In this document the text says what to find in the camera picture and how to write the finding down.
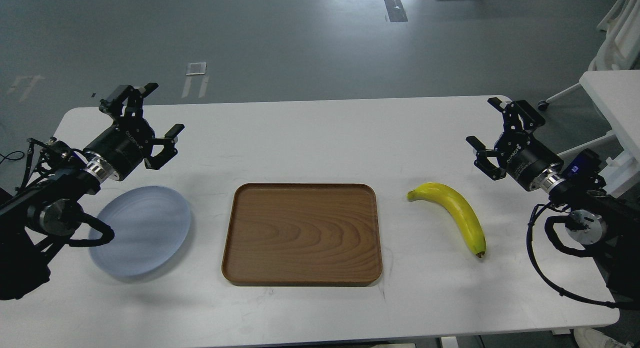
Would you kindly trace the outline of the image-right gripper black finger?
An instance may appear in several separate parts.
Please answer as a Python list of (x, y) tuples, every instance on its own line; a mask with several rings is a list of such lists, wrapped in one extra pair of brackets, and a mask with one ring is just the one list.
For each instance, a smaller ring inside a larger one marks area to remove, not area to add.
[(503, 101), (498, 97), (491, 97), (487, 103), (502, 116), (502, 135), (523, 134), (528, 136), (546, 124), (544, 117), (526, 100)]
[(492, 181), (504, 179), (506, 169), (494, 165), (490, 158), (496, 158), (499, 151), (495, 149), (487, 149), (487, 147), (475, 136), (467, 136), (466, 142), (474, 149), (475, 160), (474, 166), (480, 169), (483, 174), (487, 175)]

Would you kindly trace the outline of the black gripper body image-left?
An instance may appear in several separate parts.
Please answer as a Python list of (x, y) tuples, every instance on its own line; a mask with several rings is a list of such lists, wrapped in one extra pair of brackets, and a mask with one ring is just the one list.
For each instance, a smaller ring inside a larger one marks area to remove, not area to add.
[(112, 167), (111, 179), (123, 181), (151, 154), (155, 132), (145, 119), (121, 121), (105, 129), (89, 143), (83, 153), (98, 157)]

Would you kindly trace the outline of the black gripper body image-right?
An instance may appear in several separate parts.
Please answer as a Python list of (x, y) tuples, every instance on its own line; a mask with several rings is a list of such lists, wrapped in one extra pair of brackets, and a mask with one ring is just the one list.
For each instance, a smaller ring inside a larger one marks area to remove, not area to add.
[(498, 152), (498, 166), (526, 191), (538, 189), (536, 179), (542, 172), (558, 171), (563, 166), (557, 154), (526, 132), (503, 133), (494, 149)]

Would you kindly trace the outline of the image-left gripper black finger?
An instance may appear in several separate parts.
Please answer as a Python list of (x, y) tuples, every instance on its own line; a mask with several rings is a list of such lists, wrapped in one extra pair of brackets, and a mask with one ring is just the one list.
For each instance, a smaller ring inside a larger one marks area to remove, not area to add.
[(131, 85), (118, 86), (107, 99), (102, 99), (99, 111), (108, 115), (114, 122), (126, 119), (142, 119), (144, 98), (159, 87), (158, 83), (148, 83), (140, 88)]
[[(185, 129), (184, 124), (174, 124), (162, 138), (151, 137), (144, 146), (144, 165), (146, 169), (159, 170), (178, 154), (176, 143), (178, 135)], [(153, 154), (153, 147), (160, 146), (161, 150)]]

